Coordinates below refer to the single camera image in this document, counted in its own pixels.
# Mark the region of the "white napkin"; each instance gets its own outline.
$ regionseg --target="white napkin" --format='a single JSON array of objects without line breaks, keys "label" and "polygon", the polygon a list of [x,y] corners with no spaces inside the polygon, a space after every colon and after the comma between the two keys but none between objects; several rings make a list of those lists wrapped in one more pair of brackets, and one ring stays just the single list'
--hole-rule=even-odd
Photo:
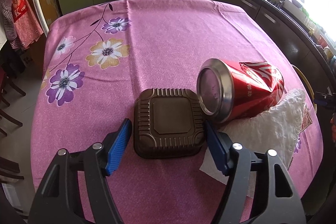
[{"label": "white napkin", "polygon": [[[275,106],[253,118],[238,119],[225,125],[219,131],[229,135],[235,143],[241,143],[250,151],[265,153],[269,149],[277,151],[288,168],[302,126],[305,91],[293,89]],[[200,170],[227,184],[228,177],[218,171],[207,148]],[[253,198],[255,172],[250,173],[247,196]]]}]

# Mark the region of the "pink tablecloth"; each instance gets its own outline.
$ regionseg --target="pink tablecloth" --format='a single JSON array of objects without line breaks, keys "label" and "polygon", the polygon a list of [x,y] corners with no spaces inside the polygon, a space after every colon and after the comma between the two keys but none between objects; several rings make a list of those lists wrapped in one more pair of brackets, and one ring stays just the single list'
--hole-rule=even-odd
[{"label": "pink tablecloth", "polygon": [[[210,0],[120,0],[56,20],[45,50],[45,79],[31,132],[31,167],[37,187],[58,149],[85,150],[133,120],[148,88],[196,89],[208,58],[268,61],[283,74],[285,92],[304,89],[290,63],[239,7]],[[303,196],[322,159],[320,127],[300,135],[289,173]],[[145,160],[130,140],[120,168],[108,178],[125,224],[205,224],[224,185],[199,170],[206,145],[192,157]],[[84,184],[83,176],[79,179]],[[88,198],[82,197],[92,220]],[[248,217],[252,199],[246,201]]]}]

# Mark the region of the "crushed can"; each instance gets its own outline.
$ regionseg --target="crushed can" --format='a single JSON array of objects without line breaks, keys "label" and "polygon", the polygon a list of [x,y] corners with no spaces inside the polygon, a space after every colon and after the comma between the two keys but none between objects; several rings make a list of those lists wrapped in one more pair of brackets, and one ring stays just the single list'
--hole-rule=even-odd
[{"label": "crushed can", "polygon": [[276,105],[284,80],[267,62],[233,62],[211,58],[197,77],[197,95],[208,119],[215,123],[254,117]]}]

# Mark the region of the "blue gripper pad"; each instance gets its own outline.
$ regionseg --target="blue gripper pad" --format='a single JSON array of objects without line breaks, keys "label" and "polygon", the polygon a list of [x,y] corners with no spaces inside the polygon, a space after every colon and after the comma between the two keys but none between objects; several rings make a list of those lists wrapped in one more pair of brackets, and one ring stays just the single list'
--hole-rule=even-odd
[{"label": "blue gripper pad", "polygon": [[229,175],[230,167],[227,163],[228,155],[223,148],[216,131],[212,128],[209,121],[204,122],[204,130],[206,133],[207,144],[217,169],[221,171],[223,175]]},{"label": "blue gripper pad", "polygon": [[108,175],[111,175],[113,171],[119,167],[121,158],[132,134],[132,122],[127,119],[116,133],[118,135],[108,152],[108,161],[105,167]]}]

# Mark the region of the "brown plastic container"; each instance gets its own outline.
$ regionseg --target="brown plastic container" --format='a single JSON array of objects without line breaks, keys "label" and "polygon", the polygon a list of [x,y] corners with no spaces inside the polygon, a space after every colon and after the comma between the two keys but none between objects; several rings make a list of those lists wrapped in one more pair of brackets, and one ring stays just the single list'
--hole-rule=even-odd
[{"label": "brown plastic container", "polygon": [[146,159],[195,155],[204,143],[197,95],[186,89],[144,90],[134,107],[134,150]]}]

